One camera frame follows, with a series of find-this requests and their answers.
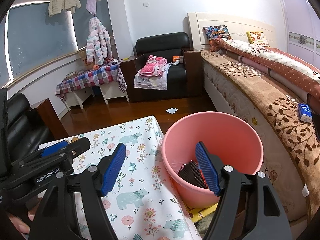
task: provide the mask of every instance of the wooden floor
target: wooden floor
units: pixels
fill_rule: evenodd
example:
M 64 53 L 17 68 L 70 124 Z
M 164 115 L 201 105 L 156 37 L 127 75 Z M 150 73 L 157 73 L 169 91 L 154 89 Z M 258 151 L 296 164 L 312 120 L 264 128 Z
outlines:
M 163 101 L 128 103 L 126 98 L 109 100 L 106 105 L 102 95 L 88 98 L 83 104 L 84 109 L 75 106 L 61 122 L 70 136 L 99 130 L 116 124 L 154 115 L 163 133 L 176 121 L 189 114 L 215 111 L 208 94 L 201 97 L 182 98 Z M 175 114 L 166 112 L 169 108 L 177 108 Z

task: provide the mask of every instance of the jacket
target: jacket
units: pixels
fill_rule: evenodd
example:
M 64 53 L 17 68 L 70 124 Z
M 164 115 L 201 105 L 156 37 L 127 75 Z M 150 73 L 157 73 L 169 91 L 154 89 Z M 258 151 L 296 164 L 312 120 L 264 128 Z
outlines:
M 61 13 L 62 10 L 71 11 L 75 13 L 76 7 L 81 8 L 79 0 L 50 0 L 49 3 L 49 16 Z
M 90 34 L 87 39 L 87 62 L 102 65 L 104 59 L 112 60 L 110 36 L 97 17 L 89 21 Z

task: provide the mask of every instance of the metal bolt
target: metal bolt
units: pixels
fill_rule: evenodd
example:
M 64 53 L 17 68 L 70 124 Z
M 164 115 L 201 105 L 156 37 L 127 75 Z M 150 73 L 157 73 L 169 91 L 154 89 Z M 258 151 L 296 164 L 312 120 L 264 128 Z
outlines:
M 95 172 L 97 170 L 97 166 L 94 166 L 94 165 L 91 165 L 89 168 L 88 168 L 88 171 L 90 172 Z
M 258 172 L 258 176 L 259 176 L 260 178 L 264 178 L 264 177 L 266 176 L 266 174 L 265 174 L 263 171 L 259 171 L 259 172 Z
M 63 172 L 58 172 L 58 173 L 56 174 L 56 177 L 57 177 L 58 179 L 62 178 L 62 177 L 63 177 Z
M 224 166 L 224 170 L 228 171 L 228 172 L 231 172 L 231 171 L 233 171 L 233 167 L 230 166 L 230 165 L 226 165 L 226 166 Z

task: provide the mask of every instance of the pink bucket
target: pink bucket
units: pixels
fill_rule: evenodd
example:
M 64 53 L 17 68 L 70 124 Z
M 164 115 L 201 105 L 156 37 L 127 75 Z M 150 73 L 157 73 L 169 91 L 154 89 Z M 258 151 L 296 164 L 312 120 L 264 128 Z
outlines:
M 189 207 L 206 208 L 219 201 L 210 190 L 193 186 L 178 176 L 184 163 L 196 161 L 195 149 L 199 141 L 225 165 L 239 172 L 255 174 L 262 165 L 261 140 L 243 120 L 220 112 L 202 112 L 182 118 L 165 134 L 162 158 L 183 202 Z

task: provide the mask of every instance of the tissue packet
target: tissue packet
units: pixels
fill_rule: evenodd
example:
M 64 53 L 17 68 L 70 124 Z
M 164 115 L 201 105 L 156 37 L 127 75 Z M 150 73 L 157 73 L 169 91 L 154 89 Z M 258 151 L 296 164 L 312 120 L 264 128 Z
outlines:
M 306 104 L 299 104 L 298 105 L 298 115 L 299 120 L 302 122 L 311 122 L 312 115 L 308 105 Z

